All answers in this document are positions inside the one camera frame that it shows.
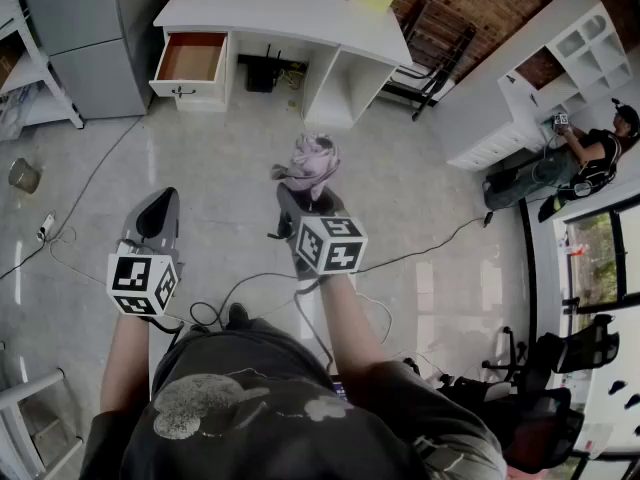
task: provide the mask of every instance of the metal bucket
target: metal bucket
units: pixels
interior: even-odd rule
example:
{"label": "metal bucket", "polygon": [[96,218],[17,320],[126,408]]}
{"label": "metal bucket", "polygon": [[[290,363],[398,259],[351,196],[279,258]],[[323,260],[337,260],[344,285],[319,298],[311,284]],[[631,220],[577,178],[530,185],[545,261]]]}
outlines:
{"label": "metal bucket", "polygon": [[9,185],[33,194],[40,183],[40,173],[24,158],[18,158],[9,170]]}

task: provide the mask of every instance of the tiled floor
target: tiled floor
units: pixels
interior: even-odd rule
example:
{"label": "tiled floor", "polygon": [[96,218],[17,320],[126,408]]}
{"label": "tiled floor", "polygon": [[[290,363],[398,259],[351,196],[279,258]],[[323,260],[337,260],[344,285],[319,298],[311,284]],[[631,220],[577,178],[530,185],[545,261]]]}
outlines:
{"label": "tiled floor", "polygon": [[[56,243],[56,255],[104,279],[107,255],[128,211],[152,191],[174,186],[181,197],[179,250],[186,267],[169,314],[187,319],[189,306],[199,300],[219,305],[250,274],[291,272],[287,246],[266,234],[275,230],[279,212],[269,169],[288,160],[304,131],[298,108],[289,104],[299,94],[249,94],[242,85],[236,84],[226,116],[178,113],[173,101],[156,100],[94,177],[68,223],[77,240]],[[35,232],[48,211],[55,210],[60,223],[102,155],[134,120],[90,121],[81,131],[54,123],[0,143],[0,180],[19,156],[43,171],[33,196],[0,184],[1,271],[38,247]],[[413,123],[405,108],[376,100],[353,130],[334,134],[343,163],[331,186],[369,234],[363,267],[436,245],[486,211],[478,175],[443,163],[426,122],[428,112]],[[474,223],[442,249],[359,275],[356,286],[393,314],[384,344],[390,357],[419,352],[449,373],[475,377],[481,360],[494,354],[502,325],[518,336],[526,332],[517,213],[499,212],[487,229]],[[320,353],[290,302],[294,288],[291,280],[261,278],[243,285],[233,300]],[[0,282],[0,298],[10,381],[20,379],[20,358],[29,377],[62,367],[67,381],[52,390],[49,402],[71,432],[86,437],[117,314],[104,287],[57,264],[45,250]],[[386,312],[365,299],[362,304],[382,339]],[[321,309],[310,311],[326,338]],[[156,361],[167,343],[154,331]],[[424,358],[417,361],[427,377],[435,370]],[[77,476],[74,465],[75,472],[67,468],[59,478]]]}

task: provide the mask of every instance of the jeans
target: jeans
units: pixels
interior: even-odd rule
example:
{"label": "jeans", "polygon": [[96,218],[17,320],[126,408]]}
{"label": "jeans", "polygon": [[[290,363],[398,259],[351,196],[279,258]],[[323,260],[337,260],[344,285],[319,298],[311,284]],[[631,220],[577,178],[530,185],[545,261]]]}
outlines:
{"label": "jeans", "polygon": [[523,167],[504,190],[496,192],[489,187],[484,193],[484,202],[490,210],[511,206],[541,188],[569,183],[578,172],[580,165],[570,150],[551,151],[545,158]]}

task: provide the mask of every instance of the drawer handle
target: drawer handle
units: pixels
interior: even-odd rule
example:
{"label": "drawer handle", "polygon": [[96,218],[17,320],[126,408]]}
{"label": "drawer handle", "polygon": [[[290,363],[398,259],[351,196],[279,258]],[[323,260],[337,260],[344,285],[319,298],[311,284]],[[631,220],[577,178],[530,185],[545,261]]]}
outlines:
{"label": "drawer handle", "polygon": [[181,86],[181,85],[179,85],[179,86],[178,86],[178,90],[177,90],[177,91],[176,91],[175,89],[171,89],[171,92],[172,92],[173,94],[177,94],[177,95],[178,95],[178,98],[182,98],[182,95],[183,95],[183,94],[195,94],[195,93],[196,93],[196,90],[194,89],[194,90],[193,90],[193,91],[191,91],[191,92],[182,92],[182,86]]}

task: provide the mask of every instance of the white desk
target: white desk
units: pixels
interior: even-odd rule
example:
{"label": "white desk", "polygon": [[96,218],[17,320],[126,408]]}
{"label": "white desk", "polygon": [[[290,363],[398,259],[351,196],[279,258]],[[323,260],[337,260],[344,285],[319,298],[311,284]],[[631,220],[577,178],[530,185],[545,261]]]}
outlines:
{"label": "white desk", "polygon": [[[412,64],[391,10],[377,13],[357,1],[170,0],[154,25],[163,27],[166,44],[150,84],[159,96],[176,97],[181,110],[224,112],[238,53],[264,54],[272,44],[272,55],[282,49],[284,59],[309,62],[305,123],[350,128],[394,70]],[[203,33],[218,35],[220,45],[202,45]],[[189,63],[211,63],[203,79],[173,70],[185,42],[193,43],[185,49]]]}

